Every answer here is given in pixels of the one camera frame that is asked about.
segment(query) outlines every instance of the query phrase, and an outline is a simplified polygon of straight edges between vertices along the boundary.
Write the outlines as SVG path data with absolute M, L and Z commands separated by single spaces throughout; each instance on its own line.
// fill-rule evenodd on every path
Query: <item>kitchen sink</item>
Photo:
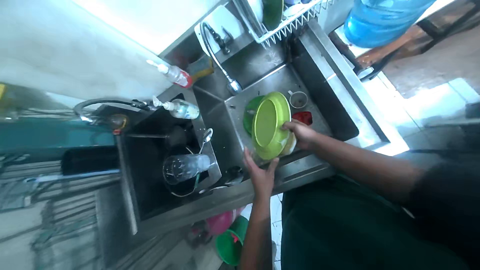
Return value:
M 212 147 L 221 172 L 242 164 L 244 146 L 253 149 L 252 138 L 243 127 L 245 106 L 253 98 L 270 92 L 280 92 L 287 99 L 288 91 L 307 94 L 307 105 L 302 109 L 290 107 L 291 113 L 312 113 L 315 131 L 347 141 L 359 134 L 357 127 L 338 100 L 305 47 L 298 39 L 277 43 L 268 49 L 251 43 L 222 66 L 244 88 L 236 96 L 225 89 L 221 72 L 202 79 L 193 86 L 205 125 L 213 128 Z M 281 157 L 280 166 L 309 155 L 296 149 Z
M 243 87 L 235 96 L 227 90 L 227 79 L 216 67 L 213 74 L 197 81 L 192 88 L 172 86 L 158 97 L 172 100 L 182 94 L 186 101 L 198 105 L 200 117 L 191 123 L 172 119 L 165 110 L 157 110 L 148 115 L 144 124 L 125 131 L 126 135 L 128 132 L 160 134 L 165 132 L 160 127 L 179 124 L 192 129 L 196 140 L 191 141 L 191 147 L 197 149 L 205 129 L 213 128 L 212 139 L 205 144 L 203 153 L 216 160 L 216 164 L 198 184 L 195 194 L 173 198 L 155 181 L 160 167 L 156 151 L 164 151 L 158 140 L 117 136 L 122 191 L 133 234 L 156 235 L 252 202 L 254 192 L 248 175 L 237 185 L 210 189 L 224 182 L 229 168 L 243 167 L 243 148 L 253 149 L 252 139 L 243 127 L 245 106 L 253 98 L 273 91 L 287 98 L 288 91 L 306 93 L 307 105 L 291 110 L 292 113 L 310 111 L 311 127 L 319 133 L 390 156 L 408 150 L 318 23 L 310 21 L 299 32 L 298 37 L 267 49 L 251 43 L 222 62 L 230 77 Z M 257 161 L 260 166 L 268 162 Z M 273 194 L 335 173 L 335 168 L 324 160 L 296 149 L 280 158 Z

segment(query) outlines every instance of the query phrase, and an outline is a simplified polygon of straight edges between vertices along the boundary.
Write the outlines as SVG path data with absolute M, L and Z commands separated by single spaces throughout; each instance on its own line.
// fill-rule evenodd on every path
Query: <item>human hand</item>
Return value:
M 243 163 L 247 167 L 252 179 L 253 189 L 255 191 L 255 199 L 270 199 L 272 196 L 275 168 L 278 165 L 278 158 L 274 158 L 267 170 L 260 169 L 255 161 L 253 161 L 248 148 L 243 150 Z
M 312 143 L 318 135 L 312 128 L 295 119 L 292 119 L 291 122 L 285 122 L 282 129 L 291 130 L 295 134 L 295 137 L 297 137 L 297 146 L 303 150 L 311 149 Z

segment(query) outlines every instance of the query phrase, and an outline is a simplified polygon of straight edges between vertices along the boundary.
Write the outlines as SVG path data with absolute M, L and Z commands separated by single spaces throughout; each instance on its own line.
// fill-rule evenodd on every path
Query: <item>dish rack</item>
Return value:
M 245 4 L 245 2 L 242 2 L 242 0 L 234 0 L 240 16 L 245 22 L 251 36 L 266 49 L 270 47 L 272 43 L 276 44 L 277 41 L 281 41 L 282 38 L 292 33 L 293 30 L 306 24 L 310 19 L 320 16 L 321 13 L 324 13 L 328 7 L 334 4 L 335 0 L 312 0 L 305 4 L 295 15 L 287 18 L 282 16 L 282 21 L 278 27 L 272 31 L 268 31 L 264 24 L 258 22 L 253 15 L 252 8 L 248 3 Z

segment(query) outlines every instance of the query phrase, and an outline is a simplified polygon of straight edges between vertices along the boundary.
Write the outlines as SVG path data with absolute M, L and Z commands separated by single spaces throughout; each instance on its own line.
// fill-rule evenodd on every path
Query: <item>cup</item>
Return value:
M 208 170 L 212 165 L 205 154 L 171 156 L 163 163 L 163 176 L 167 183 L 174 185 Z
M 308 101 L 308 96 L 307 94 L 297 91 L 293 93 L 292 91 L 288 91 L 290 94 L 290 99 L 288 100 L 290 102 L 290 105 L 296 109 L 301 109 L 307 105 Z

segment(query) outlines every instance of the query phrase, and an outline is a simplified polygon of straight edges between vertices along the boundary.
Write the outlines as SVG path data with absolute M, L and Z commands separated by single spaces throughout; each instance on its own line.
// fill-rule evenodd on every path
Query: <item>person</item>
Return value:
M 455 165 L 424 171 L 298 121 L 282 128 L 295 134 L 298 147 L 342 172 L 284 193 L 282 270 L 479 267 L 475 173 Z M 270 196 L 278 158 L 262 170 L 245 148 L 244 163 L 255 195 L 239 268 L 271 269 Z

